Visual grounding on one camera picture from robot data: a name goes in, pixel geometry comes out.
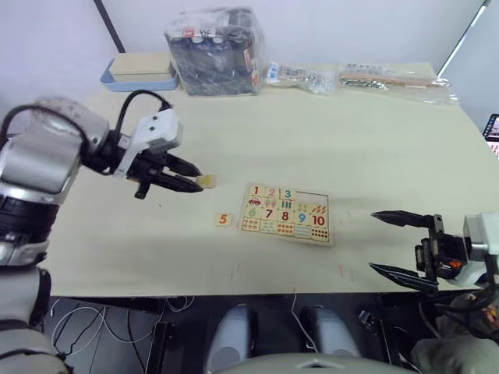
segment red number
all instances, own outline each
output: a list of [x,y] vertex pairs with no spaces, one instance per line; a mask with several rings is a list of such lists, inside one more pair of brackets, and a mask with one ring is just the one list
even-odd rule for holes
[[325,223],[324,217],[322,216],[312,216],[313,217],[313,224],[319,224],[322,226]]

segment clear plastic packaging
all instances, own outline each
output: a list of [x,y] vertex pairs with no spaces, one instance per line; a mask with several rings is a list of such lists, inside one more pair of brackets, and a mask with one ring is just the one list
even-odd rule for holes
[[451,84],[446,79],[409,70],[388,69],[382,65],[347,64],[338,73],[338,85],[424,103],[450,104],[457,101],[451,94]]
[[297,86],[321,95],[332,94],[336,86],[335,74],[331,70],[292,68],[275,62],[267,70],[265,82],[270,86]]
[[183,12],[166,27],[173,64],[194,96],[258,94],[264,35],[249,8]]

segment white wall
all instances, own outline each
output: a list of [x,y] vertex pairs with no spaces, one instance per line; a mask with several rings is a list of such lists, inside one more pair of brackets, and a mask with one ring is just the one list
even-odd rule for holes
[[116,53],[91,0],[2,0],[0,118],[42,96],[84,99]]
[[127,51],[167,49],[182,10],[250,5],[278,62],[431,62],[438,70],[481,0],[104,0]]
[[470,30],[444,74],[461,106],[483,130],[493,113],[499,113],[499,0],[492,0]]

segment blue tray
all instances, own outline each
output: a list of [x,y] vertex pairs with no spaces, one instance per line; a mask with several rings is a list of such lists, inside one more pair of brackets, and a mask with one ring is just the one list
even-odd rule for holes
[[162,80],[158,82],[115,82],[109,72],[112,62],[109,62],[108,67],[104,71],[101,77],[101,83],[104,84],[109,90],[117,92],[135,91],[135,90],[149,90],[149,91],[164,91],[164,90],[174,90],[179,85],[179,75],[176,73],[175,76],[170,80]]

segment wooden puzzle board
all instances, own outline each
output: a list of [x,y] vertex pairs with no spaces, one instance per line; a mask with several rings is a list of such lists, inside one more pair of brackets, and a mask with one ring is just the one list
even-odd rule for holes
[[329,196],[291,187],[252,183],[246,189],[239,228],[244,232],[330,245]]

